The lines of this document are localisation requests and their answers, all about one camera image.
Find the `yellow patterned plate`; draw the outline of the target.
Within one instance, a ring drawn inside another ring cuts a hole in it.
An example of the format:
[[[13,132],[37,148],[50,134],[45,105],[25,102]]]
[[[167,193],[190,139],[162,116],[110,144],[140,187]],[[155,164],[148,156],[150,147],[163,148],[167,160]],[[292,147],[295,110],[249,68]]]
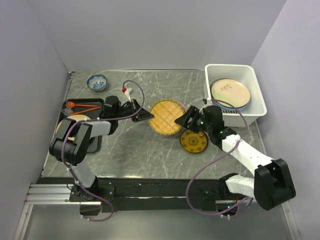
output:
[[[200,131],[184,130],[179,137],[180,146],[190,154],[200,154],[206,150],[209,144],[208,136]]]

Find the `woven bamboo plate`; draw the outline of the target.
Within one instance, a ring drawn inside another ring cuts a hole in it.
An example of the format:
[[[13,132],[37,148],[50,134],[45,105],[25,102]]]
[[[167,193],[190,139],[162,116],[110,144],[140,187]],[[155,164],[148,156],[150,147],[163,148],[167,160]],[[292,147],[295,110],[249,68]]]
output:
[[[182,127],[175,120],[186,113],[183,105],[173,99],[162,99],[155,103],[149,111],[153,118],[149,119],[150,127],[158,134],[171,136],[178,133]]]

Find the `cream plate with twig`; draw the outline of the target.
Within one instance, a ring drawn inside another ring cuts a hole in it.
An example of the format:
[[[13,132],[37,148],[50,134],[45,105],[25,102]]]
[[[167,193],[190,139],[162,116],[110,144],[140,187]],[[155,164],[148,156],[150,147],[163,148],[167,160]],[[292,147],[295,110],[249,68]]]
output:
[[[214,81],[210,86],[210,92],[212,98],[224,107],[241,107],[251,100],[251,93],[244,84],[228,78]]]

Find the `blue plate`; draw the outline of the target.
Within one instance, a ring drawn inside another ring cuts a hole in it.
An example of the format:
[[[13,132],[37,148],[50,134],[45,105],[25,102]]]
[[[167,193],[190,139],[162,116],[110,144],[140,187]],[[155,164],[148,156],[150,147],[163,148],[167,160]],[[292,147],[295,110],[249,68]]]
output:
[[[225,108],[226,110],[236,111],[236,109],[238,109],[238,110],[245,109],[247,106],[248,106],[248,104],[243,105],[243,106],[240,106],[240,107],[235,107],[235,108],[234,108],[234,107],[230,107],[230,106],[224,106],[224,108]]]

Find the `pink plate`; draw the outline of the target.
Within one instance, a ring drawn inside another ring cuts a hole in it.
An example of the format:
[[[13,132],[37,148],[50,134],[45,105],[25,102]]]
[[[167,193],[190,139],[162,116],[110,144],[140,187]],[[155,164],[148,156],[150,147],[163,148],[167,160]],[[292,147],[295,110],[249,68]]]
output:
[[[184,110],[184,112],[187,112],[187,108],[185,107],[185,105],[183,103],[181,103],[180,101],[175,100],[175,102],[177,102]]]

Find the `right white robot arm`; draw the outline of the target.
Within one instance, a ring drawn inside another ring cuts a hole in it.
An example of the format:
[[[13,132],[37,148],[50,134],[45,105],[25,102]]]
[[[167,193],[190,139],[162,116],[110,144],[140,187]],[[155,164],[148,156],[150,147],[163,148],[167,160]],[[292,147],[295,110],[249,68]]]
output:
[[[194,133],[207,133],[210,141],[226,155],[233,156],[253,175],[252,178],[230,173],[219,179],[218,194],[230,199],[235,194],[253,198],[269,211],[296,197],[289,166],[256,150],[223,120],[222,110],[210,105],[203,110],[191,106],[174,121]]]

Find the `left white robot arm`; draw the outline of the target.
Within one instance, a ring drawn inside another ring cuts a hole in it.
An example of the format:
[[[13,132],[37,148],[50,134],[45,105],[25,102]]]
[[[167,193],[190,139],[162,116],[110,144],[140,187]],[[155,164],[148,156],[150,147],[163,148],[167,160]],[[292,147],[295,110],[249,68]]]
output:
[[[121,104],[119,98],[112,95],[105,99],[99,117],[96,121],[65,118],[49,147],[50,155],[64,163],[71,172],[75,184],[83,187],[81,195],[88,201],[95,200],[100,193],[98,178],[84,161],[90,140],[112,135],[118,128],[120,120],[131,119],[133,122],[140,122],[155,116],[143,109],[135,99]]]

